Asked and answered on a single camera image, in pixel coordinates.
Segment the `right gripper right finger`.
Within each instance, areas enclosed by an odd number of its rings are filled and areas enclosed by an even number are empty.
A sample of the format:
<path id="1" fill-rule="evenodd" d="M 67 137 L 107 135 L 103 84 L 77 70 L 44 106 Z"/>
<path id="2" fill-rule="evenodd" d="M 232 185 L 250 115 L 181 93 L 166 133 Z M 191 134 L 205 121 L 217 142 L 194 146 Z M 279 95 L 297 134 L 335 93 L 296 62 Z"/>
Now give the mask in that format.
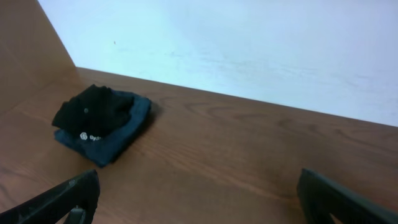
<path id="1" fill-rule="evenodd" d="M 396 213 L 309 169 L 302 169 L 297 195 L 307 223 L 397 223 Z"/>

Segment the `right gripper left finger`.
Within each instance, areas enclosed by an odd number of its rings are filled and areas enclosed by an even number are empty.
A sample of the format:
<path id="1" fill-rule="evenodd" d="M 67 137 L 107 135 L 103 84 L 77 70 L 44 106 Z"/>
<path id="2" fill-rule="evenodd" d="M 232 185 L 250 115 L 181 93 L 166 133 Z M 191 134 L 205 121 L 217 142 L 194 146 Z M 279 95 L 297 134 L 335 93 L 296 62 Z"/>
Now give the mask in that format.
<path id="1" fill-rule="evenodd" d="M 1 223 L 90 224 L 98 206 L 100 183 L 94 169 L 66 180 L 48 191 L 1 213 Z"/>

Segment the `black polo shirt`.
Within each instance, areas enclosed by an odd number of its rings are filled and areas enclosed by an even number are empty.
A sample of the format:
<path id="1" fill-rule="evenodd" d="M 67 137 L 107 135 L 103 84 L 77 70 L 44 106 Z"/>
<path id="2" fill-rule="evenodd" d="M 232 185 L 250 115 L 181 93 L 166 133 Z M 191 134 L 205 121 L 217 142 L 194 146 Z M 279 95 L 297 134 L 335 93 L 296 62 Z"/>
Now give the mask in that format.
<path id="1" fill-rule="evenodd" d="M 131 96 L 119 96 L 105 86 L 92 85 L 63 102 L 52 125 L 82 140 L 101 139 L 131 118 Z"/>

